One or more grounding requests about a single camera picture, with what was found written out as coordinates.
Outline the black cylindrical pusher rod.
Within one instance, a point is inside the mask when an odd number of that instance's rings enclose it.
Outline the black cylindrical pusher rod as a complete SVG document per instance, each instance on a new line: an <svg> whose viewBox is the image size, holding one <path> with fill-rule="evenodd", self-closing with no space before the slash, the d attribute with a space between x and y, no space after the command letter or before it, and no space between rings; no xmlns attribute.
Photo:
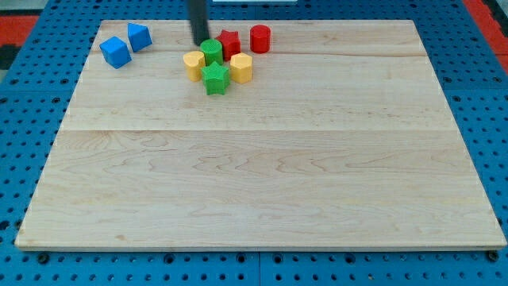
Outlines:
<svg viewBox="0 0 508 286"><path fill-rule="evenodd" d="M193 43L199 46L210 38L206 0L187 0L187 12Z"/></svg>

